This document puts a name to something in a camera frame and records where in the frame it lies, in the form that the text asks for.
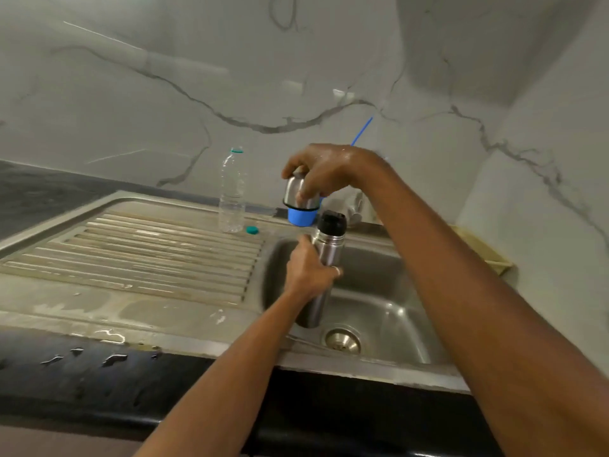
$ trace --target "person's left hand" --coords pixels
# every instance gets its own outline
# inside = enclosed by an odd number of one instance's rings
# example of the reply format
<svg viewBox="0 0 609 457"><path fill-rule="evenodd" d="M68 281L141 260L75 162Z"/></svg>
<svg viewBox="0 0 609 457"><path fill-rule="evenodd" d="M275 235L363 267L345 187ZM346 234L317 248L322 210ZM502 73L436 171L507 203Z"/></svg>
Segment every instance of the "person's left hand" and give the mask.
<svg viewBox="0 0 609 457"><path fill-rule="evenodd" d="M285 276L285 293L297 296L303 302L320 295L332 282L342 276L342 270L334 266L324 266L319 261L317 250L311 238L301 235L298 245L290 255Z"/></svg>

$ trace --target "forearm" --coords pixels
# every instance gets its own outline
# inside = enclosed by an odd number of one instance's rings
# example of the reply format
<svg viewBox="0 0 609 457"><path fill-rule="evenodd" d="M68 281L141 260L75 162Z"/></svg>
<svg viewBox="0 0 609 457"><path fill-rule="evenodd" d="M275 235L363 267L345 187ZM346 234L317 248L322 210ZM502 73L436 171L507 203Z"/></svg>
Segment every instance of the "forearm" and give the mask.
<svg viewBox="0 0 609 457"><path fill-rule="evenodd" d="M264 398L281 341L302 307L282 295L171 410L137 457L239 455Z"/></svg>
<svg viewBox="0 0 609 457"><path fill-rule="evenodd" d="M359 183L500 442L515 428L548 425L540 415L567 415L602 430L609 397L594 366L391 169L368 165Z"/></svg>

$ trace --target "blue stick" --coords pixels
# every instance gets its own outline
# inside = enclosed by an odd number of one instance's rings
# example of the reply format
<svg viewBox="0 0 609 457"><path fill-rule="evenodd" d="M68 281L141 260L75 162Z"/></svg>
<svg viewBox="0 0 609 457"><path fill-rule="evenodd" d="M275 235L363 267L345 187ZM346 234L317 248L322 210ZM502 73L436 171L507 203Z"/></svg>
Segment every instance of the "blue stick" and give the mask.
<svg viewBox="0 0 609 457"><path fill-rule="evenodd" d="M372 122L372 119L374 117L370 117L368 119L368 121L366 122L366 124L363 126L363 128L361 130L359 130L359 133L357 134L357 136L355 137L355 139L353 140L353 142L351 143L351 145L355 145L355 143L357 142L357 140L359 139L359 137L362 135L362 133L364 131L366 131L366 128L368 128L368 125L370 124L370 122Z"/></svg>

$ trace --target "hand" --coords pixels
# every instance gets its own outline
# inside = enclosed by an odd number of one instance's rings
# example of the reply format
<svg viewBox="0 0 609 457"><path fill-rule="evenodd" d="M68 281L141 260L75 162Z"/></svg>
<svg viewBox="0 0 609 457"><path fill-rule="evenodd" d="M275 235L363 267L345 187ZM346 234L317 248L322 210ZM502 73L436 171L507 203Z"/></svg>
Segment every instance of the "hand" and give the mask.
<svg viewBox="0 0 609 457"><path fill-rule="evenodd" d="M290 157L281 177L288 179L300 167L306 173L304 184L297 200L303 202L317 193L328 197L346 186L357 185L357 174L361 167L383 159L370 150L351 145L310 144L304 150Z"/></svg>
<svg viewBox="0 0 609 457"><path fill-rule="evenodd" d="M311 244L311 238L303 234L299 236L298 245L287 263L284 292L297 296L304 304L321 295L340 276L342 276L340 268L324 266L319 261L319 255Z"/></svg>

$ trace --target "blue container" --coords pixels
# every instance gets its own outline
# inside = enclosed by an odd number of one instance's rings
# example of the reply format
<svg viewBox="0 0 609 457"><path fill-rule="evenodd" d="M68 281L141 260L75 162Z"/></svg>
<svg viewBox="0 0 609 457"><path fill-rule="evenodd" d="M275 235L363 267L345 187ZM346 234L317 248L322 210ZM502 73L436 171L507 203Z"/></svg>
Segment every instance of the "blue container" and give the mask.
<svg viewBox="0 0 609 457"><path fill-rule="evenodd" d="M294 226L307 227L311 226L315 221L315 216L317 215L317 210L304 211L304 210L296 210L294 208L287 209L287 220L291 222Z"/></svg>

